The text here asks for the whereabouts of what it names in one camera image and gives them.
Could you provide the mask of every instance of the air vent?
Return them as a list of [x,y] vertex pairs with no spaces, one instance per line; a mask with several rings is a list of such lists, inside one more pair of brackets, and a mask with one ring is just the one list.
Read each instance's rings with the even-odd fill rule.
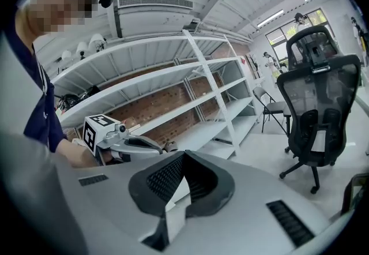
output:
[[91,177],[80,178],[79,182],[82,186],[91,185],[108,179],[104,174],[99,174]]
[[193,9],[193,2],[188,0],[118,0],[118,8],[126,8],[132,6],[174,6],[186,9]]
[[266,205],[281,224],[287,235],[298,248],[313,239],[311,231],[299,220],[283,201],[274,201]]

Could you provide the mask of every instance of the chair base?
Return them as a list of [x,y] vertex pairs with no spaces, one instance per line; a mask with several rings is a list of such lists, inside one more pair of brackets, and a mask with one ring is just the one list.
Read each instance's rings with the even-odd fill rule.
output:
[[[289,168],[287,171],[284,171],[281,174],[279,174],[279,178],[281,178],[281,179],[285,178],[287,174],[295,171],[296,169],[300,168],[302,165],[304,165],[304,164],[301,163],[301,162],[298,162],[297,164],[295,164],[294,166],[292,166],[291,168]],[[311,167],[311,170],[312,170],[312,174],[314,176],[315,186],[313,186],[311,188],[310,192],[312,194],[315,194],[315,193],[317,193],[317,191],[319,190],[319,188],[321,186],[320,186],[320,183],[319,183],[319,175],[318,175],[317,168],[316,167]]]

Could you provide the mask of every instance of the navy blue shirt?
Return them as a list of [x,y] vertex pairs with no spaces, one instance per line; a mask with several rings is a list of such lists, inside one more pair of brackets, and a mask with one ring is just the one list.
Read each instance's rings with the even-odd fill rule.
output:
[[[14,15],[10,19],[10,24],[5,29],[7,40],[23,65],[24,69],[42,90],[43,81],[40,75],[39,66],[36,55],[32,54],[27,46],[21,41],[16,33],[15,13],[17,8],[14,8]],[[46,72],[44,71],[47,83],[47,92],[43,93],[40,101],[33,110],[31,117],[24,129],[24,134],[30,138],[40,141],[48,145],[51,152],[55,152],[60,141],[65,138],[59,119],[54,108],[54,85],[50,83]]]

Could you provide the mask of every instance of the white robot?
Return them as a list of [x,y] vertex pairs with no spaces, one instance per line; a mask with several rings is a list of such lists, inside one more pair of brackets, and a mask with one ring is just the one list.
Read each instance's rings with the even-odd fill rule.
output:
[[[103,114],[85,117],[83,142],[101,166],[105,165],[101,153],[110,150],[118,162],[152,158],[163,153],[159,144],[145,136],[130,135],[124,124]],[[169,142],[164,152],[176,151],[175,142]]]

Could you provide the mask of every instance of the chair wheel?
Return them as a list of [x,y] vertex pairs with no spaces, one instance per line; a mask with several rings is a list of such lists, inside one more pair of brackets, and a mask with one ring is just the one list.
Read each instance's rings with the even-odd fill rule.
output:
[[311,192],[312,194],[315,194],[315,193],[317,193],[318,189],[319,189],[318,187],[313,186],[313,187],[311,188],[311,191],[310,191],[310,192]]

